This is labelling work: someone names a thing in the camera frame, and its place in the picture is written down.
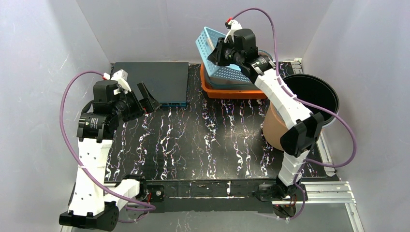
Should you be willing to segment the light blue perforated basket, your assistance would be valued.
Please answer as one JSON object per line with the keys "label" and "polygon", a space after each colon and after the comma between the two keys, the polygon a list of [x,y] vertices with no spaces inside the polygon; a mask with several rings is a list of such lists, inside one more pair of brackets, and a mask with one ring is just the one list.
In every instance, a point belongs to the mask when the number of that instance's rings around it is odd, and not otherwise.
{"label": "light blue perforated basket", "polygon": [[200,58],[204,64],[208,76],[213,78],[213,82],[222,85],[251,85],[252,82],[241,72],[236,63],[228,63],[223,57],[222,40],[225,34],[209,27],[203,27],[200,35],[195,40]]}

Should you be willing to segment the dark teal transparent container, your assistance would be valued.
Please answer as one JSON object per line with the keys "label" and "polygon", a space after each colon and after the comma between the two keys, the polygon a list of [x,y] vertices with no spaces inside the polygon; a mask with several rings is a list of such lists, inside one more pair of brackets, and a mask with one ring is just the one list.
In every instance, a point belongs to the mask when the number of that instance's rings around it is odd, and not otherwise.
{"label": "dark teal transparent container", "polygon": [[199,52],[204,62],[205,80],[213,89],[258,90],[237,65],[217,66],[207,60],[209,51]]}

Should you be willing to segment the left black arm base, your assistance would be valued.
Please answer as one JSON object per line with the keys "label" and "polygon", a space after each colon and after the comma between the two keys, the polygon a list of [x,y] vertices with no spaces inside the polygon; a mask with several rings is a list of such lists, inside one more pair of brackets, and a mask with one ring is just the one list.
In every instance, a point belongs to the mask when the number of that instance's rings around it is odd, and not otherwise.
{"label": "left black arm base", "polygon": [[164,187],[161,185],[149,186],[146,178],[141,175],[126,175],[121,183],[129,186],[127,197],[132,199],[132,202],[127,201],[123,207],[128,212],[138,214],[137,217],[129,218],[123,223],[136,223],[145,218],[154,210],[152,203],[162,202],[164,199]]}

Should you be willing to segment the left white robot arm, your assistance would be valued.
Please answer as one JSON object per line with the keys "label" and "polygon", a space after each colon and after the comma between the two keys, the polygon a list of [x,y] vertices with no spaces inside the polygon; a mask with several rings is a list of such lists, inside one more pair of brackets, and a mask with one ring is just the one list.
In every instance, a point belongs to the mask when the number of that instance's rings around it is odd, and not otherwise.
{"label": "left white robot arm", "polygon": [[78,162],[76,183],[67,212],[59,216],[60,225],[110,232],[128,202],[141,203],[144,212],[154,209],[147,201],[149,192],[141,175],[129,174],[110,189],[104,185],[107,157],[119,123],[160,107],[143,82],[138,88],[141,100],[125,81],[95,83],[94,98],[82,109],[78,122],[79,151],[73,152]]}

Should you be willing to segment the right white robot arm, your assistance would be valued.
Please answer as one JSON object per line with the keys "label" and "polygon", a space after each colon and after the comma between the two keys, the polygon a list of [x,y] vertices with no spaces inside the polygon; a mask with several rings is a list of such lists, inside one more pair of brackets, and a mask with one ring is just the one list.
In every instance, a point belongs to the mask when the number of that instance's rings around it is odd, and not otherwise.
{"label": "right white robot arm", "polygon": [[259,54],[255,34],[250,29],[231,28],[224,38],[218,39],[207,59],[217,66],[237,65],[280,114],[288,130],[280,138],[284,154],[273,189],[279,198],[294,195],[300,171],[319,138],[324,123],[322,114],[312,113],[297,101],[296,95],[277,74],[278,68],[273,61]]}

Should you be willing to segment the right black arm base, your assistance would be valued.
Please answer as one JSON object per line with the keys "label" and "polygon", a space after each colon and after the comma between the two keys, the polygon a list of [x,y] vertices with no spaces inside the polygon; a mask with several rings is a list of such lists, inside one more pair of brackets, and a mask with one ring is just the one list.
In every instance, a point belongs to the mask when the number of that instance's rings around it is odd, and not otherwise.
{"label": "right black arm base", "polygon": [[276,217],[287,221],[297,218],[308,200],[306,187],[300,181],[286,186],[278,178],[273,184],[258,185],[252,196],[261,202],[271,202]]}

